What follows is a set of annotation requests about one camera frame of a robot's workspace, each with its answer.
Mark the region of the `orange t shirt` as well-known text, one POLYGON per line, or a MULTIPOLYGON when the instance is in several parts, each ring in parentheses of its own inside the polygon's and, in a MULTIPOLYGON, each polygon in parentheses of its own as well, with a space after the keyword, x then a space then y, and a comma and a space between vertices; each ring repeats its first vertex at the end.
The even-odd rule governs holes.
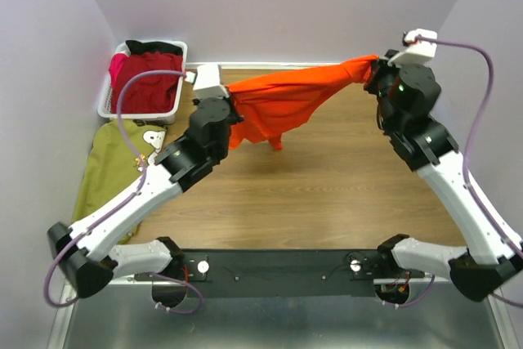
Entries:
POLYGON ((242 141, 267 141, 274 150, 281 150, 283 134, 307 123, 326 100, 351 84, 367 83, 377 59, 377 55, 367 55, 229 84, 235 108, 244 118, 232 126, 229 148, 239 147, 242 141))

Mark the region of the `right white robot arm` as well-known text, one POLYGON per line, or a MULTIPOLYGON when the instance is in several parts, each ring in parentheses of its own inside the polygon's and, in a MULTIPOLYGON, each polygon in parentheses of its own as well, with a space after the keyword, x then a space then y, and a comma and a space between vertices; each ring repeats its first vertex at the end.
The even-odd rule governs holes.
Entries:
POLYGON ((377 123, 393 150, 429 185, 466 242, 449 247, 398 234, 378 246, 381 268, 439 276, 465 298, 483 301, 521 272, 522 259, 512 247, 521 247, 522 239, 465 173, 458 143, 431 116, 441 92, 434 73, 425 65, 378 58, 364 89, 377 98, 377 123))

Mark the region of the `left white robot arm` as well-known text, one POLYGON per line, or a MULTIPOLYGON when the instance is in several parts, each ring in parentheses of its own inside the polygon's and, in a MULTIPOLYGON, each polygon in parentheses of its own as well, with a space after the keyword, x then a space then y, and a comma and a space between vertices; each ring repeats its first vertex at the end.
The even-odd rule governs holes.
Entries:
POLYGON ((78 298, 89 298, 123 275, 159 273, 177 253, 169 239, 124 250, 119 241, 156 208, 182 195, 227 155, 232 125, 242 121, 229 97, 198 99, 186 131, 124 191, 70 226, 47 230, 53 263, 78 298))

